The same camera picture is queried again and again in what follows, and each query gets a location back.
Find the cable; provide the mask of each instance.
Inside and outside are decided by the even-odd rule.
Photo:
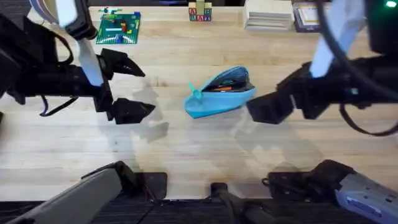
[[[385,136],[389,136],[391,134],[395,134],[398,131],[398,123],[396,123],[395,125],[393,125],[392,128],[388,129],[387,131],[381,131],[378,133],[370,133],[369,131],[360,128],[352,119],[351,117],[348,115],[347,111],[346,111],[346,107],[345,104],[340,104],[340,114],[343,117],[343,119],[347,122],[347,124],[352,127],[355,131],[359,131],[360,133],[363,134],[368,134],[368,135],[372,135],[372,136],[376,136],[376,137],[385,137]]]
[[[329,25],[326,21],[325,12],[323,10],[323,0],[316,0],[315,4],[317,5],[318,20],[322,36],[340,64],[347,70],[347,72],[349,72],[349,74],[354,76],[363,85],[366,85],[373,91],[378,92],[387,98],[398,100],[398,92],[377,84],[367,76],[363,75],[362,72],[350,62],[330,31]]]
[[[262,183],[264,186],[269,187],[269,180],[268,180],[268,178],[263,178],[263,179],[261,179],[261,183]]]
[[[67,42],[67,40],[65,39],[65,38],[63,38],[61,35],[58,35],[57,33],[55,33],[55,32],[52,32],[52,34],[68,49],[68,51],[69,51],[69,57],[66,59],[66,60],[64,60],[64,61],[62,61],[62,62],[59,62],[59,65],[69,65],[69,64],[71,64],[72,62],[73,62],[73,52],[72,52],[72,49],[70,48],[70,46],[69,46],[69,44],[68,44],[68,42]]]
[[[145,194],[145,202],[148,202],[148,191],[143,188],[144,194]]]
[[[12,209],[12,210],[0,210],[0,214],[1,213],[13,213],[13,212],[25,213],[26,210],[30,210],[30,209],[32,209],[34,207],[36,207],[36,205],[27,205],[25,207],[16,208],[16,209]]]
[[[43,112],[41,112],[40,116],[41,117],[48,117],[51,115],[54,115],[55,113],[58,113],[59,111],[65,109],[66,107],[70,106],[73,102],[75,102],[78,97],[72,97],[70,100],[66,101],[64,104],[54,108],[52,111],[47,112],[49,110],[49,103],[46,99],[46,97],[44,95],[41,95],[42,99],[43,99],[43,104],[44,104],[44,110]]]
[[[363,85],[366,85],[373,91],[385,96],[386,98],[390,98],[392,100],[398,100],[398,92],[390,90],[370,78],[368,78],[366,75],[363,75],[356,66],[351,63],[349,58],[346,56],[346,54],[342,51],[340,48],[338,42],[334,38],[333,34],[330,31],[329,25],[326,21],[325,17],[325,12],[323,8],[323,0],[316,0],[315,4],[317,5],[317,14],[318,14],[318,20],[320,24],[320,29],[323,38],[325,39],[326,43],[329,46],[329,49],[331,52],[334,54],[336,59],[340,62],[340,64],[348,71],[348,73],[352,76],[354,76],[357,81],[361,82]],[[398,132],[398,123],[396,123],[391,129],[388,129],[387,131],[381,131],[378,133],[370,133],[369,131],[366,131],[362,128],[360,128],[349,116],[347,111],[345,110],[345,104],[342,103],[340,104],[340,114],[343,117],[343,119],[347,122],[347,124],[353,128],[356,131],[359,131],[363,134],[368,134],[372,136],[377,136],[377,137],[382,137],[382,136],[388,136],[391,134],[394,134]]]
[[[221,194],[219,192],[216,193],[215,196],[218,196],[218,198],[221,199],[221,201],[225,203],[226,208],[228,210],[229,219],[231,220],[231,224],[236,224],[236,214],[235,214],[232,202],[229,200],[228,197],[224,198],[223,194]]]
[[[152,189],[150,189],[150,188],[148,187],[148,185],[145,185],[144,187],[145,187],[145,188],[147,189],[147,191],[149,192],[149,195],[152,197],[154,203],[157,204],[157,205],[159,205],[159,204],[162,205],[162,203],[160,203],[160,202],[158,201],[158,199],[156,198],[156,196],[155,196],[154,192],[152,191]]]
[[[153,205],[150,209],[148,209],[148,211],[141,216],[141,218],[138,220],[138,222],[136,224],[140,224],[142,223],[142,221],[144,221],[145,217],[154,209],[155,205]]]

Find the gray robot arm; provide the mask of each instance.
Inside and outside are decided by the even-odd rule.
[[[7,224],[87,224],[120,194],[123,186],[137,190],[134,173],[123,162],[110,164]]]
[[[378,223],[398,223],[398,192],[332,160],[310,172],[271,172],[263,182],[276,200],[330,202]]]

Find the green lego baseplate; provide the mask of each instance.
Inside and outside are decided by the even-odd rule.
[[[136,44],[140,22],[140,12],[104,14],[101,17],[96,44]]]

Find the blue label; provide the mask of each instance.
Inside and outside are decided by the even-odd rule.
[[[352,206],[354,206],[354,207],[356,207],[356,208],[361,209],[364,212],[373,214],[373,215],[381,218],[381,210],[378,209],[378,208],[375,208],[375,207],[370,206],[370,205],[366,205],[366,204],[364,204],[364,203],[362,203],[362,202],[360,202],[360,201],[358,201],[356,199],[350,198],[350,197],[347,197],[347,203],[352,205]]]

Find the wooden tabletop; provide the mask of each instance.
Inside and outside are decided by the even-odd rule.
[[[96,27],[99,7],[91,7]],[[25,106],[0,100],[5,112],[0,132],[0,200],[46,200],[105,164],[123,160],[133,170],[169,175],[167,198],[203,198],[212,182],[227,182],[242,197],[265,197],[261,179],[272,170],[310,170],[334,159],[398,190],[397,138],[374,138],[353,131],[330,107],[318,120],[296,111],[280,125],[254,123],[246,108],[192,119],[183,110],[188,82],[199,87],[234,65],[245,65],[257,95],[312,59],[318,34],[256,32],[242,27],[241,7],[215,7],[212,22],[190,22],[186,7],[124,7],[142,12],[136,45],[95,45],[127,52],[145,78],[115,75],[115,98],[156,105],[141,124],[115,125],[95,113],[92,99],[79,99],[62,112],[41,118],[39,97]],[[31,12],[38,23],[42,19]],[[47,27],[66,34],[53,25]],[[76,52],[72,38],[67,37]],[[58,48],[60,58],[67,56]],[[360,35],[352,57],[371,55]],[[50,98],[57,106],[64,98]],[[349,108],[370,130],[386,129],[398,118],[394,106],[366,111]]]

